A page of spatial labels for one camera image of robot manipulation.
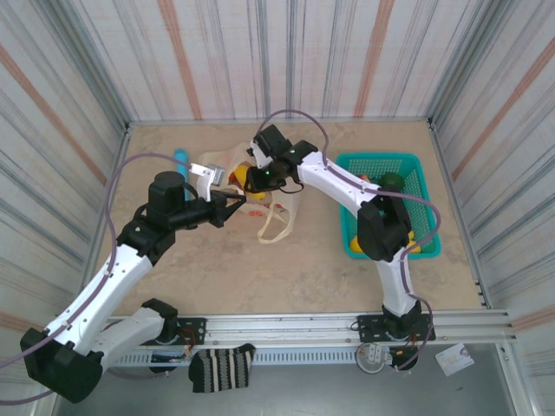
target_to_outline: gray floor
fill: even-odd
[[[193,394],[184,368],[168,379],[120,380],[107,374],[82,403],[59,400],[62,416],[125,415],[514,415],[493,346],[471,346],[474,365],[446,377],[428,347],[411,374],[355,365],[254,367],[251,385]]]

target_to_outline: bag handle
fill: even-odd
[[[289,222],[287,223],[287,226],[285,226],[285,229],[282,230],[279,234],[277,234],[272,240],[266,240],[265,238],[262,238],[266,229],[268,228],[268,225],[270,225],[271,219],[274,216],[274,205],[275,204],[276,203],[272,200],[271,204],[270,204],[270,212],[268,212],[268,217],[266,218],[266,222],[264,223],[264,226],[260,230],[258,230],[258,233],[257,233],[258,241],[261,244],[277,243],[278,241],[283,240],[289,234],[291,234],[291,231],[293,230],[293,225],[295,224],[295,217],[297,216],[297,210],[295,210],[295,212],[289,211],[290,217],[289,217]]]

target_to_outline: green basket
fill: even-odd
[[[337,164],[343,169],[355,174],[365,174],[373,184],[385,172],[398,173],[405,179],[403,193],[415,195],[430,200],[422,165],[418,158],[409,153],[344,153],[337,158]],[[434,213],[430,208],[415,201],[404,199],[410,223],[415,232],[415,240],[420,241],[435,227]],[[353,258],[368,258],[363,253],[355,253],[349,248],[350,241],[356,236],[356,218],[345,208],[341,207],[341,228],[343,234],[343,248]],[[420,253],[410,253],[408,258],[436,257],[441,252],[440,238],[436,234]]]

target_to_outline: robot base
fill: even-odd
[[[417,341],[426,338],[429,315],[421,312],[420,302],[401,317],[391,314],[384,307],[382,309],[383,314],[359,315],[356,318],[361,342],[408,341],[414,334]],[[433,329],[429,340],[435,340]]]

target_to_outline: striped wall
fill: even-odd
[[[62,2],[132,120],[429,115],[489,3]]]
[[[555,2],[507,2],[441,149],[494,307],[508,308],[544,414],[555,414]]]
[[[43,328],[79,290],[122,125],[38,2],[0,2],[0,40],[2,361],[23,331]],[[0,400],[23,398],[37,386],[18,363],[0,372],[0,392]]]

